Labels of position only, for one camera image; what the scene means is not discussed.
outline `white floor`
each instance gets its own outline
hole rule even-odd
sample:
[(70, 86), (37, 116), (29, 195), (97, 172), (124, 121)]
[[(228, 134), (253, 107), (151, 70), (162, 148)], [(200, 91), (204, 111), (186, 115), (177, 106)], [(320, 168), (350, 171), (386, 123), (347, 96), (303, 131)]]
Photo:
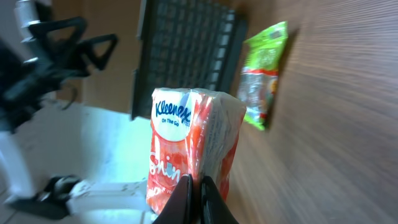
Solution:
[[(21, 126), (16, 138), (29, 169), (40, 180), (76, 174), (95, 182), (134, 182), (148, 175), (151, 134), (148, 119), (130, 121), (128, 114), (75, 104), (66, 111), (46, 106)], [(0, 202), (6, 197), (0, 180)], [(149, 216), (134, 210), (102, 210), (57, 223), (145, 223)], [(0, 223), (55, 222), (0, 205)]]

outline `green snack bag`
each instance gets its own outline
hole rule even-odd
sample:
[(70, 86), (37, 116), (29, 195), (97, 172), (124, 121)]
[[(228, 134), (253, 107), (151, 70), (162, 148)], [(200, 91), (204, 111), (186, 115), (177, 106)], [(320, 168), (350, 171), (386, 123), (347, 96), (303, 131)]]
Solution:
[(238, 98), (248, 108), (244, 120), (261, 130), (274, 100), (278, 62), (286, 40), (287, 22), (280, 22), (245, 41), (250, 51), (242, 69)]

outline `candy bag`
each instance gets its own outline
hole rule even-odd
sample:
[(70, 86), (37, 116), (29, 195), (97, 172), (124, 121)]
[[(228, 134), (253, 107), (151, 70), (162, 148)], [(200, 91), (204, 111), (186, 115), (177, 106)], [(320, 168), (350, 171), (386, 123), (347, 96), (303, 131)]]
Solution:
[(267, 110), (274, 100), (278, 61), (287, 40), (287, 22), (273, 25), (245, 41), (250, 51), (241, 74), (238, 98), (248, 110), (244, 120), (264, 129)]
[(152, 99), (147, 203), (159, 214), (178, 181), (188, 174), (194, 193), (208, 175), (226, 199), (244, 103), (204, 89), (159, 88)]

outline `black crate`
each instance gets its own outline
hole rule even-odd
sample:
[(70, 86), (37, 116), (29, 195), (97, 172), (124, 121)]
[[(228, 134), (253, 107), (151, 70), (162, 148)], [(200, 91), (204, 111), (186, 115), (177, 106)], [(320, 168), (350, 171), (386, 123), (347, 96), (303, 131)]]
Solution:
[(155, 88), (229, 92), (246, 28), (234, 10), (212, 1), (142, 1), (132, 118), (150, 116)]

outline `wooden table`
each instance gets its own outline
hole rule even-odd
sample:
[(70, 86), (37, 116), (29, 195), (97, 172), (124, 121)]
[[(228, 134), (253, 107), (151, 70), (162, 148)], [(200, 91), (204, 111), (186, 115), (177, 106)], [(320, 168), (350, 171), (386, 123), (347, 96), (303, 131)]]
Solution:
[(241, 128), (228, 196), (234, 216), (398, 223), (398, 2), (231, 4), (248, 14), (248, 37), (279, 21), (290, 32), (271, 129)]

